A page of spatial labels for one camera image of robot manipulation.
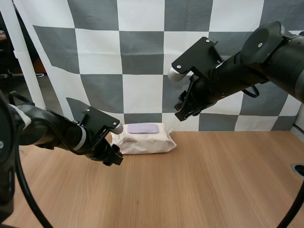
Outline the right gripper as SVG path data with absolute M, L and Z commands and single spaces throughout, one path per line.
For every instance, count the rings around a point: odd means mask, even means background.
M 207 84 L 196 75 L 190 77 L 190 85 L 187 91 L 183 91 L 178 98 L 174 108 L 177 111 L 175 116 L 182 122 L 190 116 L 197 116 L 208 107 L 213 106 L 210 96 L 212 91 Z

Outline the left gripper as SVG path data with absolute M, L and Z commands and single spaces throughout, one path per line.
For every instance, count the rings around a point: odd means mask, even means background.
M 120 165 L 123 161 L 123 154 L 117 145 L 110 145 L 105 138 L 107 135 L 108 132 L 90 135 L 87 158 L 103 162 L 106 166 L 111 166 L 112 164 Z

